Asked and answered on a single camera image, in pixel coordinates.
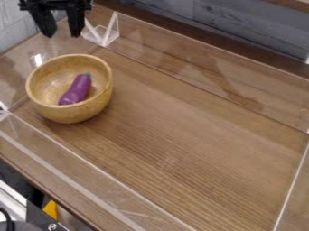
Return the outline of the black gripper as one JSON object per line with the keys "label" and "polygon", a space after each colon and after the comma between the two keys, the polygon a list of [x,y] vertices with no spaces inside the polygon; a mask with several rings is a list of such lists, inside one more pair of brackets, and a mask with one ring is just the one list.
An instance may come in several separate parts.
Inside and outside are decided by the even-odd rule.
{"label": "black gripper", "polygon": [[51,10],[66,10],[73,37],[80,37],[85,27],[85,10],[93,9],[93,0],[19,0],[19,9],[29,10],[43,35],[57,33],[57,20]]}

